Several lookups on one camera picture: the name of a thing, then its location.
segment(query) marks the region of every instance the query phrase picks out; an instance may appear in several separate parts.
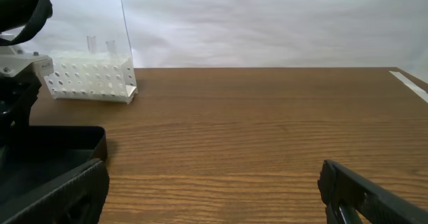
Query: white sheet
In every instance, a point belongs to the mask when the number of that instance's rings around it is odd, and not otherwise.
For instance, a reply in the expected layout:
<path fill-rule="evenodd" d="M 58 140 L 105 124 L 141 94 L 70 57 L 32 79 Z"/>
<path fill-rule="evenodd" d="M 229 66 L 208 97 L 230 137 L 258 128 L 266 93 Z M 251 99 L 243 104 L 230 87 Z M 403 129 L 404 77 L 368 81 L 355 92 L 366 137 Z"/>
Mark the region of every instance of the white sheet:
<path fill-rule="evenodd" d="M 126 49 L 120 0 L 52 0 L 29 49 Z M 397 66 L 428 81 L 428 0 L 123 0 L 136 67 Z"/>

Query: white backdrop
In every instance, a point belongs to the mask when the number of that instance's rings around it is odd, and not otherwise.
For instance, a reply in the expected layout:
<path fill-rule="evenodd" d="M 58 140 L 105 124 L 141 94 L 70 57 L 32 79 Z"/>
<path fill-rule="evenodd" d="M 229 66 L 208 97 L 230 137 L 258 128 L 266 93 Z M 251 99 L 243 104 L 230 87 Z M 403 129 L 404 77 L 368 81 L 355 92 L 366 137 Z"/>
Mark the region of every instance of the white backdrop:
<path fill-rule="evenodd" d="M 128 42 L 120 0 L 51 0 L 29 50 Z M 123 0 L 136 67 L 397 66 L 428 81 L 428 0 Z"/>

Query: wood grain surface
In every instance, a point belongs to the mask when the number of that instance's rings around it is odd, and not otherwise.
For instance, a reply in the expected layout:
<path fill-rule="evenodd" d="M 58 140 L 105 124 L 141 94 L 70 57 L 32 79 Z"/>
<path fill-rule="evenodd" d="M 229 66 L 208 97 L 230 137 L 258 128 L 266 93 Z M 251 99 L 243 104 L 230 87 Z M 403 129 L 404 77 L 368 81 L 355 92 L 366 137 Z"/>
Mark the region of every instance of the wood grain surface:
<path fill-rule="evenodd" d="M 325 223 L 327 158 L 428 210 L 428 104 L 389 70 L 136 70 L 129 105 L 44 86 L 31 123 L 106 129 L 105 224 Z"/>

